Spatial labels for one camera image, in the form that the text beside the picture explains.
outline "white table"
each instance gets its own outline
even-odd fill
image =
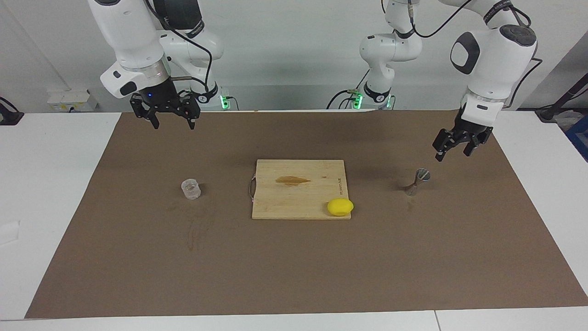
[[[1,330],[588,330],[588,307],[21,321],[119,116],[28,114],[0,127],[0,225],[20,221],[19,239],[0,246]],[[588,292],[588,164],[532,113],[501,113],[495,135]]]

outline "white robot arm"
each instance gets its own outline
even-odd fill
[[[88,0],[116,54],[116,63],[101,81],[117,98],[131,95],[135,115],[155,128],[159,127],[156,112],[172,112],[186,118],[194,129],[200,105],[225,106],[221,88],[210,75],[211,62],[222,56],[223,46],[206,30],[198,0],[152,1],[154,6],[149,0]],[[170,31],[158,33],[151,13]],[[168,61],[187,76],[172,78]],[[176,80],[191,80],[191,90],[183,97],[175,88]]]
[[[465,32],[453,46],[453,66],[469,75],[470,81],[454,128],[441,130],[433,144],[436,158],[442,161],[447,151],[461,143],[468,143],[464,153],[470,156],[487,142],[498,112],[536,52],[537,38],[510,0],[439,1],[478,13],[488,26],[484,31]],[[366,107],[381,108],[389,97],[394,70],[388,62],[410,61],[420,54],[421,35],[414,24],[418,4],[419,0],[390,0],[386,20],[394,32],[362,41],[360,54],[370,66],[363,87]]]
[[[419,1],[413,1],[415,11]],[[363,86],[362,108],[382,108],[388,101],[395,76],[389,63],[414,60],[423,49],[422,40],[412,32],[407,6],[407,0],[390,0],[386,22],[394,31],[362,40],[359,53],[370,68],[367,83]]]

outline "wooden cutting board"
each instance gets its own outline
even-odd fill
[[[327,211],[349,198],[343,160],[258,160],[254,220],[349,220]]]

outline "brown paper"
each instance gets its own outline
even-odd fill
[[[494,138],[434,159],[454,116],[204,113],[190,131],[124,114],[26,317],[588,305]],[[252,220],[263,158],[344,160],[353,219]]]

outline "lemon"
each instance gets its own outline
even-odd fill
[[[334,199],[329,202],[327,209],[333,216],[347,216],[353,210],[353,202],[345,198]]]

